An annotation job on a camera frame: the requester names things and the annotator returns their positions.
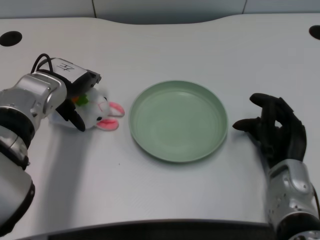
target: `robotic arm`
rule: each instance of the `robotic arm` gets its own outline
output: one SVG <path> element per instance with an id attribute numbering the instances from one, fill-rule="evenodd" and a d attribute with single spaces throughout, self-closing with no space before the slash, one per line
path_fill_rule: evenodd
<path id="1" fill-rule="evenodd" d="M 277 239 L 320 239 L 318 197 L 303 163 L 305 127 L 281 97 L 255 93 L 250 100 L 262 108 L 261 117 L 237 121 L 233 127 L 250 133 L 267 161 L 266 215 Z M 281 127 L 275 126 L 276 120 Z"/>
<path id="2" fill-rule="evenodd" d="M 42 57 L 46 60 L 39 63 Z M 84 131 L 71 98 L 84 94 L 100 79 L 93 71 L 41 54 L 31 73 L 0 92 L 0 237 L 12 231 L 34 198 L 35 186 L 24 170 L 41 120 L 57 111 Z"/>

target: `green leaf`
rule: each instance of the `green leaf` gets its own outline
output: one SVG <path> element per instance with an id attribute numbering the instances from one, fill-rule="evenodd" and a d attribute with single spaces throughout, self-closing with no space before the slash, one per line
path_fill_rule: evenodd
<path id="1" fill-rule="evenodd" d="M 79 96 L 79 99 L 75 102 L 75 104 L 77 104 L 80 107 L 82 105 L 86 105 L 88 102 L 89 100 L 87 99 L 87 95 L 83 94 Z"/>

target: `pink bunny ear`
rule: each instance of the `pink bunny ear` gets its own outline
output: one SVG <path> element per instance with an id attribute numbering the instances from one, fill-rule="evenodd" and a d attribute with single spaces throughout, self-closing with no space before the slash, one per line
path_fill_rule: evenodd
<path id="1" fill-rule="evenodd" d="M 110 113 L 109 116 L 111 117 L 123 117 L 125 115 L 125 110 L 123 107 L 115 102 L 109 102 L 110 106 Z"/>
<path id="2" fill-rule="evenodd" d="M 96 124 L 96 127 L 105 131 L 114 131 L 119 127 L 119 122 L 116 119 L 102 119 Z"/>

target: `table surface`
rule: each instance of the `table surface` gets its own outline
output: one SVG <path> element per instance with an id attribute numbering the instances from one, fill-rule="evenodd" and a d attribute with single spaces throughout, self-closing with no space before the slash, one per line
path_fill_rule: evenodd
<path id="1" fill-rule="evenodd" d="M 36 194 L 4 240 L 126 221 L 214 219 L 266 222 L 266 180 L 248 136 L 232 128 L 261 114 L 253 93 L 283 97 L 306 127 L 304 161 L 320 192 L 320 14 L 250 14 L 177 25 L 129 25 L 94 18 L 1 19 L 0 88 L 12 87 L 41 53 L 102 74 L 97 88 L 126 110 L 114 132 L 41 123 L 28 151 Z M 223 146 L 204 160 L 172 164 L 145 154 L 128 113 L 141 91 L 168 80 L 201 84 L 223 102 Z"/>

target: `white plush rabbit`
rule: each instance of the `white plush rabbit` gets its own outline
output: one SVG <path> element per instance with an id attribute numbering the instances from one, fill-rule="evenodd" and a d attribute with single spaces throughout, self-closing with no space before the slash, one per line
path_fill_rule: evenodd
<path id="1" fill-rule="evenodd" d="M 113 131 L 119 127 L 118 120 L 110 117 L 123 117 L 124 109 L 117 103 L 108 102 L 97 89 L 91 88 L 84 95 L 72 99 L 76 111 L 82 118 L 85 128 L 97 127 L 105 131 Z M 70 121 L 65 121 L 57 112 L 48 116 L 53 124 L 75 128 Z"/>

